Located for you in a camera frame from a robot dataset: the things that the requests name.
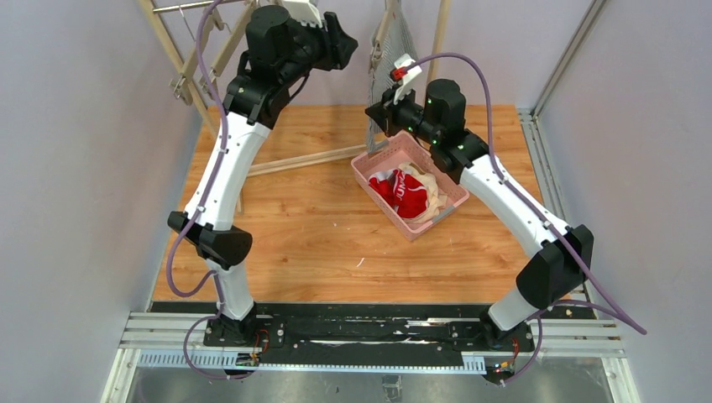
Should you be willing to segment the grey striped underwear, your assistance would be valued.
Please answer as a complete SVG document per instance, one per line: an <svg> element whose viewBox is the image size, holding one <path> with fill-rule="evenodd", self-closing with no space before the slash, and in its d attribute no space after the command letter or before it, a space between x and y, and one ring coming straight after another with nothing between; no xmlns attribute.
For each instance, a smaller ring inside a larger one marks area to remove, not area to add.
<svg viewBox="0 0 712 403"><path fill-rule="evenodd" d="M395 68L395 62L405 54L416 57L402 1L385 1L385 10L374 31L371 46L368 106L380 102L383 92L394 85L390 72Z"/></svg>

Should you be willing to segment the red underwear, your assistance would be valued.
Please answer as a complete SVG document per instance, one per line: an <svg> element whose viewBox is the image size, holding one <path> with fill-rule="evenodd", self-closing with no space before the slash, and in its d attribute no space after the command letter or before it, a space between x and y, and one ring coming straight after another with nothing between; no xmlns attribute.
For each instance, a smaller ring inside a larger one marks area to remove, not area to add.
<svg viewBox="0 0 712 403"><path fill-rule="evenodd" d="M427 188L403 170L376 172L368 179L368 184L404 220L415 219L428 208Z"/></svg>

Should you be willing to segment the wooden clip hanger striped underwear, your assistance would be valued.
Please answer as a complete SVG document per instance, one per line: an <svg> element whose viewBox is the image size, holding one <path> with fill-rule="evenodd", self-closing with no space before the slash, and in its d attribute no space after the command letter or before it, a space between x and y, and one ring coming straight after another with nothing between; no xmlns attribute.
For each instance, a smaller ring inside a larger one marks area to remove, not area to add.
<svg viewBox="0 0 712 403"><path fill-rule="evenodd" d="M396 9L399 1L385 1L385 10L381 20L372 35L369 70L375 71L392 54L391 27L395 23Z"/></svg>

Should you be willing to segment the wooden clip hanger cream underwear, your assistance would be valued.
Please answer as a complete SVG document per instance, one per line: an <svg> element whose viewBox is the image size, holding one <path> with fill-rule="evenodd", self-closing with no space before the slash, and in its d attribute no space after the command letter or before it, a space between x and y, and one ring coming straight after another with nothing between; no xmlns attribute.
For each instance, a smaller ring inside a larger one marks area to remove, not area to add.
<svg viewBox="0 0 712 403"><path fill-rule="evenodd" d="M239 15L236 23L234 25L222 25L228 30L228 37L222 45L222 48L217 52L214 61L207 69L207 74L204 74L201 80L199 81L201 89L207 95L210 94L208 84L213 84L215 88L217 88L217 79L225 71L228 62L233 57L233 54L237 50L238 45L245 34L247 23L249 22L253 12L259 6L258 1L245 1L244 3L244 9Z"/></svg>

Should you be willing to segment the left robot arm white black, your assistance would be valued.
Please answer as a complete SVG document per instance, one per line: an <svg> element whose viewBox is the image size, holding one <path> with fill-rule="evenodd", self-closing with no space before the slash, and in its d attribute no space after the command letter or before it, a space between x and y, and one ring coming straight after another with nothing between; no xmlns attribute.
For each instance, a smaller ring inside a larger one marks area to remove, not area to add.
<svg viewBox="0 0 712 403"><path fill-rule="evenodd" d="M245 39L237 74L217 97L220 127L203 176L184 209L167 219L177 233L166 261L171 290L184 298L196 293L179 290L173 281L175 252L185 239L216 286L217 313L207 322L218 337L237 345L253 342L259 332L245 268L253 237L233 224L249 168L295 97L291 88L306 84L314 70L345 69L359 46L335 12L320 13L310 1L255 9Z"/></svg>

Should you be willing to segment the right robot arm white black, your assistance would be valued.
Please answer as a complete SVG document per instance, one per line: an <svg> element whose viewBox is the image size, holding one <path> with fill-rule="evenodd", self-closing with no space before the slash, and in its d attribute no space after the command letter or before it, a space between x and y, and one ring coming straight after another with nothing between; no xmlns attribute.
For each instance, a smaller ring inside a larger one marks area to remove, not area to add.
<svg viewBox="0 0 712 403"><path fill-rule="evenodd" d="M436 79L427 85L424 105L400 86L386 90L366 115L388 137L407 132L430 145L434 165L478 197L519 241L529 262L516 284L481 317L498 338L582 285L592 258L594 235L547 211L509 174L492 141L466 127L466 100L459 85Z"/></svg>

